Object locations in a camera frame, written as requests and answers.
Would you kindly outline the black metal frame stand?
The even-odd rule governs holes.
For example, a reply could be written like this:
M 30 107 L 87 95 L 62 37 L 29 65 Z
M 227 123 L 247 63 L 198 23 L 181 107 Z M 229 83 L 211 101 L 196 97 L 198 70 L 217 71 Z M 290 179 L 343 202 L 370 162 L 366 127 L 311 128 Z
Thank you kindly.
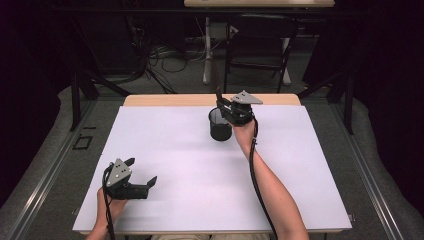
M 72 125 L 70 130 L 74 131 L 82 120 L 80 93 L 83 93 L 89 101 L 95 101 L 100 94 L 95 87 L 99 83 L 108 89 L 127 97 L 130 92 L 107 80 L 98 73 L 91 70 L 77 69 L 71 78 L 71 98 L 72 98 Z
M 341 97 L 344 96 L 343 125 L 348 131 L 348 133 L 353 135 L 352 110 L 354 96 L 354 78 L 350 73 L 335 73 L 329 78 L 320 81 L 315 85 L 311 85 L 300 93 L 297 93 L 297 96 L 299 99 L 303 99 L 328 84 L 331 85 L 330 90 L 326 96 L 328 103 L 338 103 Z

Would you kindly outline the black folding chair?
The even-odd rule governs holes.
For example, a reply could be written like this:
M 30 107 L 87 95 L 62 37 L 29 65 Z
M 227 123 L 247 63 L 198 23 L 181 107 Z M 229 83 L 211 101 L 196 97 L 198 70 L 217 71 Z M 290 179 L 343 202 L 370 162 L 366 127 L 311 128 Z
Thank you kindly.
M 227 22 L 230 26 L 238 32 L 226 39 L 223 91 L 227 91 L 231 69 L 239 68 L 272 71 L 272 77 L 279 74 L 276 92 L 280 93 L 298 33 L 297 21 L 282 15 L 244 13 L 231 17 Z

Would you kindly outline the person's left hand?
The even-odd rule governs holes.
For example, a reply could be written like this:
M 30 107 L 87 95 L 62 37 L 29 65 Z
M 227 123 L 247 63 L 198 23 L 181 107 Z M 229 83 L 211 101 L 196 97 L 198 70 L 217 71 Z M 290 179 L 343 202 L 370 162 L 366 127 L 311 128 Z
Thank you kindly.
M 97 191 L 97 214 L 95 225 L 107 225 L 114 223 L 123 213 L 127 200 L 110 198 L 100 188 Z

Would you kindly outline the white box under desk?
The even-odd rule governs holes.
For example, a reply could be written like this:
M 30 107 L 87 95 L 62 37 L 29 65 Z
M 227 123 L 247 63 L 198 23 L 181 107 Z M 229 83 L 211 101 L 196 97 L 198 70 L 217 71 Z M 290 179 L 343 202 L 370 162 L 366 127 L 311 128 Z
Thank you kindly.
M 224 22 L 212 22 L 210 24 L 210 38 L 213 40 L 226 40 L 227 36 L 234 36 L 238 30 L 232 26 L 227 27 Z

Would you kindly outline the white board sheet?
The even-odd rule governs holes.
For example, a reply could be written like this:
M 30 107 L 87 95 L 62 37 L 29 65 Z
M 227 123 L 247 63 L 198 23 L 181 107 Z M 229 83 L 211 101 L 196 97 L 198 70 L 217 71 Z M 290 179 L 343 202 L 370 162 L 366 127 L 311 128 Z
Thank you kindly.
M 269 223 L 235 139 L 211 138 L 209 107 L 122 107 L 73 226 L 86 233 L 96 192 L 110 162 L 133 158 L 133 184 L 157 180 L 145 200 L 132 200 L 118 233 L 253 233 Z M 257 150 L 287 187 L 310 232 L 340 232 L 351 223 L 310 116 L 303 106 L 261 105 Z

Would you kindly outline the black mesh cup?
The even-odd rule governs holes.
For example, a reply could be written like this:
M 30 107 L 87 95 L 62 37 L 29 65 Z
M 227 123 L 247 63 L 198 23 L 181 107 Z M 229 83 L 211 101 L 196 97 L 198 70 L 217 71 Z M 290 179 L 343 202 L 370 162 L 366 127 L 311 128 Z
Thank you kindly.
M 218 108 L 212 109 L 208 114 L 209 133 L 216 141 L 227 141 L 232 136 L 232 127 L 222 116 Z

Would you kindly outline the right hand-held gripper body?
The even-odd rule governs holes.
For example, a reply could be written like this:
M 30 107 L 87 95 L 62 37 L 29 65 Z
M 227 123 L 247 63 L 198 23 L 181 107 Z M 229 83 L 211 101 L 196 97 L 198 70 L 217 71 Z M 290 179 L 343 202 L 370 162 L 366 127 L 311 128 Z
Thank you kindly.
M 223 117 L 235 126 L 243 126 L 251 122 L 254 118 L 252 106 L 261 105 L 263 103 L 262 100 L 246 91 L 234 95 L 229 101 L 231 102 L 231 107 L 222 108 L 229 109 L 231 114 L 224 115 Z

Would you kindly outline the person's right hand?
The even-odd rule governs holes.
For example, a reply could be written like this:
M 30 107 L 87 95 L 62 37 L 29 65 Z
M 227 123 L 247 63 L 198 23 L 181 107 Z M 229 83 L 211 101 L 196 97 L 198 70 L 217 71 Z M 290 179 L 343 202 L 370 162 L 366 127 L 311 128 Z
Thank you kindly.
M 244 126 L 233 125 L 232 129 L 241 151 L 246 158 L 249 158 L 254 139 L 255 122 L 251 121 Z

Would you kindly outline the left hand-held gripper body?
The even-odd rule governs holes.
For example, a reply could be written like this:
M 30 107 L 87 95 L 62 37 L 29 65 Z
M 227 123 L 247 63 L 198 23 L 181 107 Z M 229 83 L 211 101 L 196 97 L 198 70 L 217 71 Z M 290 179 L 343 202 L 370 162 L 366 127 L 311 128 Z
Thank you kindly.
M 124 161 L 118 158 L 110 166 L 110 174 L 105 182 L 106 193 L 112 199 L 118 200 L 146 199 L 149 187 L 147 185 L 131 184 L 129 182 L 131 175 L 130 166 L 126 166 Z

